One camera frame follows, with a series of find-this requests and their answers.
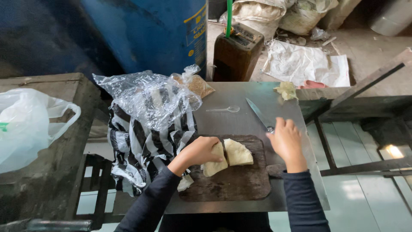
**green hose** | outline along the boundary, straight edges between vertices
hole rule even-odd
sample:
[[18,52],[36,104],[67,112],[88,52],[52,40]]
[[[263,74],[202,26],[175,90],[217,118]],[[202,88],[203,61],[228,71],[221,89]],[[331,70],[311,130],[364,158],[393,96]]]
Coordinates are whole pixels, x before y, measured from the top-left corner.
[[230,36],[230,29],[232,28],[232,4],[233,4],[233,0],[227,0],[226,38],[229,38],[229,36]]

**black sleeve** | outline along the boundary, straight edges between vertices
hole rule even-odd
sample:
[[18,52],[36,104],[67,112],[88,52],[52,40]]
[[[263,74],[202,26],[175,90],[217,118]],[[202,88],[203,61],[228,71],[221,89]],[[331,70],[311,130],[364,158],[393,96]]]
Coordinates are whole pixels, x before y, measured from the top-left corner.
[[155,231],[181,178],[165,167],[134,202],[115,232]]
[[309,171],[282,174],[292,232],[330,232]]

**knife blade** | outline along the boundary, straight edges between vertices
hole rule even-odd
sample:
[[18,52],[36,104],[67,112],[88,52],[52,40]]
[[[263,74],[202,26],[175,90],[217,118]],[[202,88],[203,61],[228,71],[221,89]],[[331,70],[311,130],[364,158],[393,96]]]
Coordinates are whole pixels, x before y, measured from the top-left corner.
[[266,129],[270,133],[274,133],[275,131],[274,124],[262,114],[260,109],[251,100],[246,98],[246,101],[249,103],[249,106],[252,108],[253,112],[257,115],[257,117],[260,119],[260,121],[263,123]]

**tiled floor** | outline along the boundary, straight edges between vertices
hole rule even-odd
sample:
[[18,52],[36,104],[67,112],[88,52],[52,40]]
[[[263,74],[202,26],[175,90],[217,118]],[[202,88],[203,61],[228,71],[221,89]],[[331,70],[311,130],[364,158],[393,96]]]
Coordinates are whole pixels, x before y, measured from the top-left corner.
[[[335,162],[338,167],[379,161],[376,144],[359,125],[350,122],[324,123]],[[316,159],[321,170],[328,169],[322,144],[315,125],[308,127]],[[94,153],[88,144],[85,153]],[[402,190],[406,202],[412,204],[412,191],[403,177],[390,178],[367,175],[323,177],[331,210],[325,211],[334,232],[410,232],[412,216],[394,183]],[[109,192],[106,212],[111,212],[115,193]],[[96,192],[82,194],[78,213],[92,213]],[[269,220],[275,232],[290,231],[287,212],[270,212]],[[116,223],[104,224],[100,231],[113,231]]]

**clear plastic spoon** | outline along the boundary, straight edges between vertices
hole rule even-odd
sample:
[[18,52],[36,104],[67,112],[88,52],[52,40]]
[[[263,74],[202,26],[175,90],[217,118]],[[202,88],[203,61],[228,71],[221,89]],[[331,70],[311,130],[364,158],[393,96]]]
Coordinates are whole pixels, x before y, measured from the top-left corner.
[[226,109],[208,109],[206,112],[225,112],[229,111],[230,113],[236,113],[240,110],[239,106],[229,106]]

